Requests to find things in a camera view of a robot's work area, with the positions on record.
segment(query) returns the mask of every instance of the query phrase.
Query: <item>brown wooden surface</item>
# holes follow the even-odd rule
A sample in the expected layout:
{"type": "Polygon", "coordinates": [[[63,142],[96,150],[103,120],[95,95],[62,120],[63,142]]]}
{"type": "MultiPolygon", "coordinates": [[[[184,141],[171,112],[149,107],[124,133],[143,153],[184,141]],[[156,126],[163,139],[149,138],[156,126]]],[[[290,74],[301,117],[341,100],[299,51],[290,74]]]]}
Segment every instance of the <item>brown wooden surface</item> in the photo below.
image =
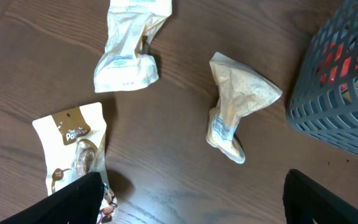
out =
{"type": "Polygon", "coordinates": [[[95,101],[108,124],[115,223],[284,223],[291,168],[358,208],[358,157],[292,131],[284,115],[311,37],[340,4],[174,0],[151,45],[160,80],[144,90],[95,94],[108,0],[0,0],[0,221],[47,196],[31,122],[95,101]],[[241,119],[244,165],[205,140],[218,99],[208,63],[216,51],[283,90],[274,105],[241,119]]]}

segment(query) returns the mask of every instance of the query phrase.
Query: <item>snack wrapper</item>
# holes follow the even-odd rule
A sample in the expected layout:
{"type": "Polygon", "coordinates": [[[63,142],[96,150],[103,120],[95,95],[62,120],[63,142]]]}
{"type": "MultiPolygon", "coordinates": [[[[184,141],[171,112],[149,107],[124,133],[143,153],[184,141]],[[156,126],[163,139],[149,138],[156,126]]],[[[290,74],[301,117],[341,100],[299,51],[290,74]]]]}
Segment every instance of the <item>snack wrapper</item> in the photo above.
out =
{"type": "Polygon", "coordinates": [[[219,52],[209,64],[219,88],[219,101],[209,111],[206,140],[228,158],[242,164],[246,157],[233,138],[240,118],[271,105],[282,91],[250,67],[219,52]]]}
{"type": "Polygon", "coordinates": [[[158,80],[149,46],[171,13],[171,0],[110,0],[109,38],[94,71],[96,93],[138,90],[158,80]]]}
{"type": "Polygon", "coordinates": [[[101,103],[80,106],[33,121],[45,153],[48,195],[89,172],[99,172],[104,198],[97,223],[111,223],[117,199],[109,188],[104,161],[106,122],[101,103]]]}

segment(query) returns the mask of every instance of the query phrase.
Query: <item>perforated basket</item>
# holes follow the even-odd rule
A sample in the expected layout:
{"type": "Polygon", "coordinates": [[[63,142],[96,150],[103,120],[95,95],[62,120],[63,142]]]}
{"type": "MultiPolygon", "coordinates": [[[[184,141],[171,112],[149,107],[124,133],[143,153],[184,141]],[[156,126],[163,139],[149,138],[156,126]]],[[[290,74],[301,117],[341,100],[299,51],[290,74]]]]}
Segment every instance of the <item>perforated basket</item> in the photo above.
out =
{"type": "Polygon", "coordinates": [[[286,116],[295,130],[358,155],[358,1],[313,37],[286,116]]]}

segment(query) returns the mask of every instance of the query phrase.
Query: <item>gray basket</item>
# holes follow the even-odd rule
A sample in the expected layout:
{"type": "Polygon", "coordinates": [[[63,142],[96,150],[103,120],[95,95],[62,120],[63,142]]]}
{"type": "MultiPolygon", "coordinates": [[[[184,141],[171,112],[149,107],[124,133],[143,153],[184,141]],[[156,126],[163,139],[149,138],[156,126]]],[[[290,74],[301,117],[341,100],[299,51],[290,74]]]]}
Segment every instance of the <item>gray basket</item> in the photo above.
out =
{"type": "Polygon", "coordinates": [[[358,155],[358,1],[313,37],[286,116],[295,130],[358,155]]]}

